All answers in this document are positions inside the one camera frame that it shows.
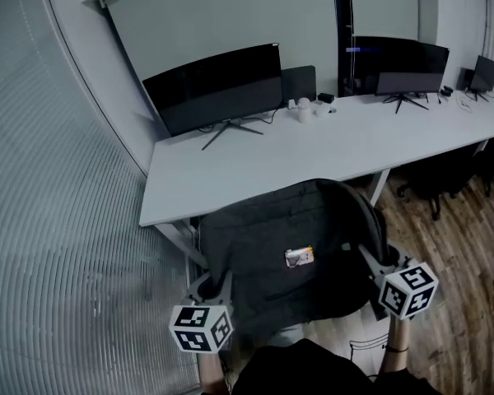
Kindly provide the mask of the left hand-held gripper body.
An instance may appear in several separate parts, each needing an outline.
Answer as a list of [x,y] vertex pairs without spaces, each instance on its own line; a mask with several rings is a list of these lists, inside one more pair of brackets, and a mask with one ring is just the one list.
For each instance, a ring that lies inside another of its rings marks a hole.
[[182,352],[218,353],[234,332],[232,312],[230,296],[210,300],[186,296],[172,309],[171,336]]

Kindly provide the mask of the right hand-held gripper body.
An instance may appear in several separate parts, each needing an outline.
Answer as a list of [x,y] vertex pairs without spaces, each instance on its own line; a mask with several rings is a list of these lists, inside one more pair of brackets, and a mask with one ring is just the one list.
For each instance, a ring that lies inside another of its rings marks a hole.
[[426,310],[439,281],[427,263],[407,267],[384,276],[378,303],[399,320]]

